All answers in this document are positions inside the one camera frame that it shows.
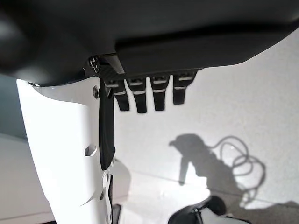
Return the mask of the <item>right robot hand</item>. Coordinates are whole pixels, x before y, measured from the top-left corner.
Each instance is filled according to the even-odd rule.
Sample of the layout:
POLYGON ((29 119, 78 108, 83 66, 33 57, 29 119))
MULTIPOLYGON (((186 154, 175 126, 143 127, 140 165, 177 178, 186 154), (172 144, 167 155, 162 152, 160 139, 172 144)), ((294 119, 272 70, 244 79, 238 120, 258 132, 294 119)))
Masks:
POLYGON ((113 220, 114 101, 173 103, 204 68, 243 63, 299 26, 296 0, 3 0, 0 72, 58 224, 113 220))

